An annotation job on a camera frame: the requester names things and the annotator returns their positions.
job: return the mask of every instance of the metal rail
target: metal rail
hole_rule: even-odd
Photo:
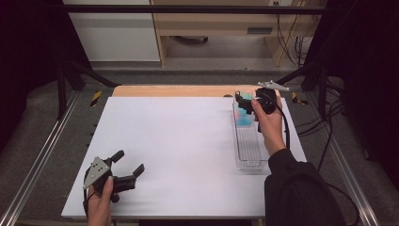
[[[317,100],[313,94],[307,93],[307,97],[311,107],[314,110],[314,113],[317,115]],[[329,126],[323,128],[323,135],[325,139],[328,138],[329,135]],[[343,153],[341,152],[340,146],[338,145],[337,140],[332,134],[330,144],[331,153],[334,158],[334,162],[337,165],[338,170],[340,171],[341,176],[343,177],[343,182],[346,185],[346,188],[349,192],[349,195],[352,197],[355,204],[358,206],[360,212],[361,221],[365,226],[378,226],[380,225],[378,219],[375,217],[375,213],[367,201],[366,196],[364,195],[363,190],[361,189],[358,180],[355,177],[355,174],[349,167],[349,164],[346,162]]]
[[[45,141],[38,157],[35,160],[32,168],[30,169],[29,173],[24,179],[23,184],[21,185],[20,189],[18,190],[17,194],[15,195],[14,199],[12,200],[11,204],[9,205],[6,212],[0,218],[0,225],[1,226],[12,226],[18,219],[18,216],[21,214],[24,205],[29,198],[30,193],[32,192],[36,182],[38,181],[44,166],[48,158],[50,157],[51,152],[53,151],[56,142],[61,135],[65,124],[67,123],[73,108],[76,104],[76,100],[79,97],[79,91],[73,91],[72,96],[68,102],[68,108],[64,117],[62,119],[56,121],[55,126],[53,127],[52,132],[50,133],[49,137]]]
[[[45,9],[85,13],[200,13],[200,14],[292,14],[323,15],[342,12],[326,7],[252,7],[187,5],[43,5]]]

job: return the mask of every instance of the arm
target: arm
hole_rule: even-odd
[[[277,104],[281,107],[280,97]],[[252,100],[272,172],[264,182],[266,225],[345,225],[343,215],[322,177],[311,163],[297,162],[282,139],[282,116],[266,115]]]

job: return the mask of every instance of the human hand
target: human hand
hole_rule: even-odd
[[[111,225],[111,194],[114,188],[114,180],[110,176],[105,182],[103,194],[94,189],[88,188],[88,194],[92,195],[88,200],[88,226],[109,226]]]
[[[282,115],[279,110],[276,108],[273,113],[266,115],[257,100],[252,98],[251,103],[255,111],[255,121],[258,121],[261,126],[264,146],[269,151],[269,155],[271,156],[273,153],[285,149],[286,146],[282,139]],[[282,108],[279,96],[277,96],[277,105]]]

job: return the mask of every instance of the black curtain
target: black curtain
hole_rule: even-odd
[[[333,16],[323,16],[308,62],[335,23]],[[326,52],[327,75],[343,79],[343,100],[364,149],[399,189],[399,2],[359,0],[338,34]]]
[[[62,0],[46,4],[63,4]],[[53,13],[38,0],[0,3],[0,151],[24,112],[27,94],[56,80],[61,62],[91,69],[68,13]],[[79,75],[65,70],[70,76]]]

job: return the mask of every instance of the person's left hand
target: person's left hand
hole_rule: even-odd
[[[111,225],[111,194],[114,188],[113,178],[110,176],[105,182],[103,195],[94,189],[88,188],[88,194],[94,194],[88,200],[88,226]]]

